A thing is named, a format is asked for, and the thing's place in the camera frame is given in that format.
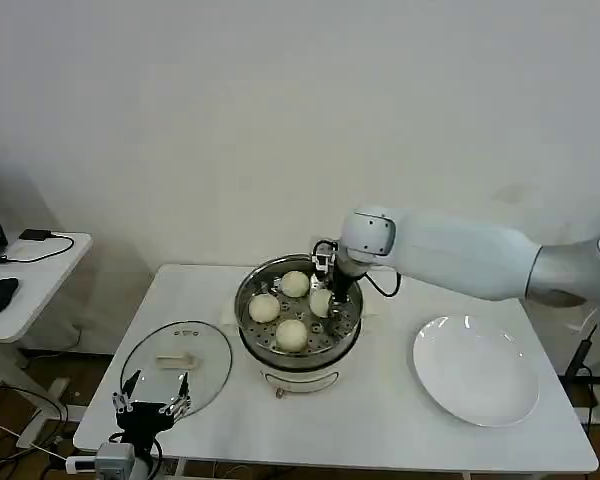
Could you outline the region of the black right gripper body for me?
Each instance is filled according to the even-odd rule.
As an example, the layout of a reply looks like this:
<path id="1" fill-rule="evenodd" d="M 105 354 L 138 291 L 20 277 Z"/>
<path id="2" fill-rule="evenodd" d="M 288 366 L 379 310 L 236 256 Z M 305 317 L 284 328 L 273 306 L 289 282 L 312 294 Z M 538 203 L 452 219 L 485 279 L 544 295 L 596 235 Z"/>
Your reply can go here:
<path id="1" fill-rule="evenodd" d="M 368 271 L 364 265 L 336 261 L 331 274 L 330 290 L 335 301 L 346 301 L 351 286 Z"/>

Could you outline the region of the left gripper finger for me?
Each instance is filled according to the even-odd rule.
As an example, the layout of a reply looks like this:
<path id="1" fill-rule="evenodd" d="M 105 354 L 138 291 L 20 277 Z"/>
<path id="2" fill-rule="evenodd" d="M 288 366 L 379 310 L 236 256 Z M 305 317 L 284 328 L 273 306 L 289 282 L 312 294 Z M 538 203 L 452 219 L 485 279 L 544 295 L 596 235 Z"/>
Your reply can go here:
<path id="1" fill-rule="evenodd" d="M 122 387 L 112 394 L 112 402 L 117 413 L 124 413 L 131 408 L 131 396 L 141 375 L 141 370 L 138 369 L 133 375 L 126 379 Z"/>
<path id="2" fill-rule="evenodd" d="M 177 396 L 167 405 L 160 409 L 160 412 L 170 416 L 183 416 L 191 405 L 189 395 L 188 373 L 180 376 L 180 387 Z"/>

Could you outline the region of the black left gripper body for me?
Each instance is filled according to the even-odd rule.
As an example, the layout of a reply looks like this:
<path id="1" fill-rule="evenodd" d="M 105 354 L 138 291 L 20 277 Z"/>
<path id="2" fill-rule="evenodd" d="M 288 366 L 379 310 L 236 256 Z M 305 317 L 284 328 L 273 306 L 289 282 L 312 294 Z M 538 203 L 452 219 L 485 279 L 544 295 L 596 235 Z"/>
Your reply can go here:
<path id="1" fill-rule="evenodd" d="M 116 410 L 116 422 L 122 443 L 151 449 L 156 436 L 174 426 L 174 417 L 164 403 L 132 402 Z"/>

